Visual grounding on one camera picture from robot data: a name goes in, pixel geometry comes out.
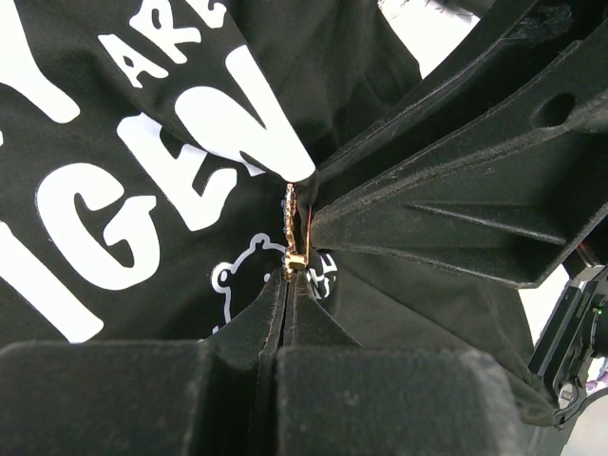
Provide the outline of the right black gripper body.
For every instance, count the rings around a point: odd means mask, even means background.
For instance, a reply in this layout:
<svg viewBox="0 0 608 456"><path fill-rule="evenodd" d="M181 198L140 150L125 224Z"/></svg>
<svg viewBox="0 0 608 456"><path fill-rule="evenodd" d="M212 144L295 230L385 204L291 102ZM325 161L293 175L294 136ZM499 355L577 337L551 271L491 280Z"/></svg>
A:
<svg viewBox="0 0 608 456"><path fill-rule="evenodd" d="M588 363L607 357L607 256L582 243L563 266L569 280L529 362L556 407L558 429L607 395L590 392L586 378Z"/></svg>

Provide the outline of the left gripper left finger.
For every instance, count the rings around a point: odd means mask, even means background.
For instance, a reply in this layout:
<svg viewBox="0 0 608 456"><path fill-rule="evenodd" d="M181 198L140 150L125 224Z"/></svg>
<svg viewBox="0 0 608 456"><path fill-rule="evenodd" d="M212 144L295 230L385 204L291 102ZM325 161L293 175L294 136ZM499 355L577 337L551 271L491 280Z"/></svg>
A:
<svg viewBox="0 0 608 456"><path fill-rule="evenodd" d="M262 455L288 287L201 341L22 343L1 352L5 455Z"/></svg>

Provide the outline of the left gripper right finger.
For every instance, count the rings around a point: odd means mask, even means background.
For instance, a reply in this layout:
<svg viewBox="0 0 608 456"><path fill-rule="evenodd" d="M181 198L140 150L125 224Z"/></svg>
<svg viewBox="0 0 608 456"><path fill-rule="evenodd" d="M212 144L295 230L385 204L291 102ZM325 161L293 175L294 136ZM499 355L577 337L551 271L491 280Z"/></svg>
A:
<svg viewBox="0 0 608 456"><path fill-rule="evenodd" d="M279 455L519 455L502 369L475 350L365 349L304 275L285 306L275 364Z"/></svg>

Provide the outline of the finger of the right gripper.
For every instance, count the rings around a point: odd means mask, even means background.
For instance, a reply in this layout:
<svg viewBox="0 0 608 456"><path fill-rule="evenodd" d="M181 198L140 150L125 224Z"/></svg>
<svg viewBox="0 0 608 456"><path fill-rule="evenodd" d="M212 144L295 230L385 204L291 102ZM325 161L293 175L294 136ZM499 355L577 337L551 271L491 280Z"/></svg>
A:
<svg viewBox="0 0 608 456"><path fill-rule="evenodd" d="M494 2L422 82L322 164L319 198L340 198L485 114L606 16L604 1Z"/></svg>
<svg viewBox="0 0 608 456"><path fill-rule="evenodd" d="M607 31L370 180L319 195L313 244L530 288L607 220Z"/></svg>

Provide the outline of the gold leaf brooch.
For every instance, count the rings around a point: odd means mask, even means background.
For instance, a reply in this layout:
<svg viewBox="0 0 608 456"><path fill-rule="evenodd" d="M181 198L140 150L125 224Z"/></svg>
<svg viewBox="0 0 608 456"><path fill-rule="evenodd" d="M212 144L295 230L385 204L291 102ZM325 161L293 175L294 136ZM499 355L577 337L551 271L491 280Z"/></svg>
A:
<svg viewBox="0 0 608 456"><path fill-rule="evenodd" d="M281 201L283 233L287 242L282 257L282 274L290 282L295 273L305 271L310 263L311 225L313 209L308 207L303 218L298 214L296 185L288 183L284 199Z"/></svg>

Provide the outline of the black printed t-shirt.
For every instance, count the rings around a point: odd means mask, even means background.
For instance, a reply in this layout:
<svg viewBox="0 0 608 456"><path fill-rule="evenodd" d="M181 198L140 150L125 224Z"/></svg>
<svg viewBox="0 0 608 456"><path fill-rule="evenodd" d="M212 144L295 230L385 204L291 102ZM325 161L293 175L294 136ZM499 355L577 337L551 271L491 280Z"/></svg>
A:
<svg viewBox="0 0 608 456"><path fill-rule="evenodd" d="M421 79L373 1L5 1L1 342L204 339Z"/></svg>

